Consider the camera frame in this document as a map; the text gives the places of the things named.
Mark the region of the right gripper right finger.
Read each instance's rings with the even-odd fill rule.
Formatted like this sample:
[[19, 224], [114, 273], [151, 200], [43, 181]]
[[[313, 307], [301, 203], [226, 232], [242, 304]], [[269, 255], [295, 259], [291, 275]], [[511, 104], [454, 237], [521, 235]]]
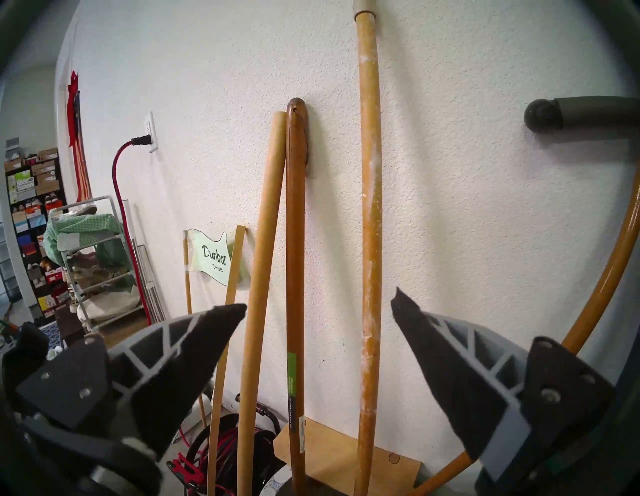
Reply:
[[396, 288], [393, 319], [478, 481], [536, 481], [545, 462], [593, 431], [615, 388], [558, 341], [524, 349], [483, 326], [426, 312]]

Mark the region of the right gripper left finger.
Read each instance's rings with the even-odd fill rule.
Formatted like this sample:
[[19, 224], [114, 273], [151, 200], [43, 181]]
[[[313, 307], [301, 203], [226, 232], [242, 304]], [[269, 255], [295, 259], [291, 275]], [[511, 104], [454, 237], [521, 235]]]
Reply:
[[134, 440], [160, 458], [213, 377], [222, 352], [247, 315], [234, 303], [148, 326], [107, 348], [90, 335], [37, 365], [17, 383], [23, 415], [50, 443], [91, 451], [129, 451]]

